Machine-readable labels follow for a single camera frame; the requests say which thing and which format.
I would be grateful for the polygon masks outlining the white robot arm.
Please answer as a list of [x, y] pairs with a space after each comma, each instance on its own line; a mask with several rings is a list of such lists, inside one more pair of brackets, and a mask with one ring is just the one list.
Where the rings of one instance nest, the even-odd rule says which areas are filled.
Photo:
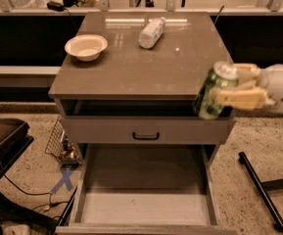
[[213, 88], [211, 98], [221, 106], [252, 111], [263, 109], [283, 114], [283, 65], [260, 69], [255, 64], [234, 64], [239, 74], [236, 87]]

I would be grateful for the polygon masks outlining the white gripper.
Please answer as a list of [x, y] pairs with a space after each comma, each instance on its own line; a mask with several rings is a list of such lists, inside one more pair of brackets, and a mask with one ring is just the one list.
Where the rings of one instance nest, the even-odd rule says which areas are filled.
[[218, 88], [211, 90], [211, 99], [224, 107], [238, 110], [260, 109], [283, 113], [283, 65], [277, 64], [260, 70], [255, 64], [236, 63], [239, 84], [257, 82], [251, 89]]

